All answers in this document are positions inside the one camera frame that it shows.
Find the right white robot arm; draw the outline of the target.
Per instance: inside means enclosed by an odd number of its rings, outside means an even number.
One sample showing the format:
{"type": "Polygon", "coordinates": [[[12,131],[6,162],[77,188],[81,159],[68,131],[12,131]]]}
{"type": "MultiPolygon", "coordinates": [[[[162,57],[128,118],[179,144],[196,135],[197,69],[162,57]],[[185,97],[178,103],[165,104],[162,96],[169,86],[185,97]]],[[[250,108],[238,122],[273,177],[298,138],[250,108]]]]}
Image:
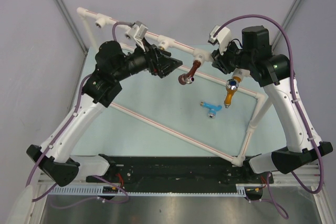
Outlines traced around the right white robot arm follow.
{"type": "Polygon", "coordinates": [[[230,29],[215,26],[208,41],[218,44],[218,49],[212,53],[213,67],[232,74],[226,84],[225,107],[231,105],[243,80],[242,71],[246,70],[268,95],[264,105],[274,106],[285,133],[285,147],[244,162],[242,176],[245,181],[254,183],[263,172],[274,170],[287,174],[315,160],[321,161],[333,151],[332,144],[322,141],[308,118],[297,91],[291,60],[285,55],[272,54],[268,29],[264,26],[244,28],[243,43],[238,47],[230,29]]]}

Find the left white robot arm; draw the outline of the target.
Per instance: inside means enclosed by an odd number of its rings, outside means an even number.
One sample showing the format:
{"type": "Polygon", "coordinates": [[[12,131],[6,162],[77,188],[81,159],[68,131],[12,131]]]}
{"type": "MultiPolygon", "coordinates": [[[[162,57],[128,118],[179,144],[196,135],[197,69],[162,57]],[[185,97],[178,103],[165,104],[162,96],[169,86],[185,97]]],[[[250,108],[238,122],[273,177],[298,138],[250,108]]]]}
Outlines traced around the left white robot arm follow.
{"type": "Polygon", "coordinates": [[[41,145],[31,145],[26,153],[56,185],[69,185],[78,176],[99,176],[110,182],[116,169],[105,155],[78,157],[71,152],[90,124],[112,103],[121,92],[120,82],[147,70],[151,75],[164,78],[183,63],[170,52],[143,40],[133,53],[125,54],[117,41],[106,41],[95,55],[92,74],[80,84],[75,107],[68,113],[49,139],[41,145]]]}

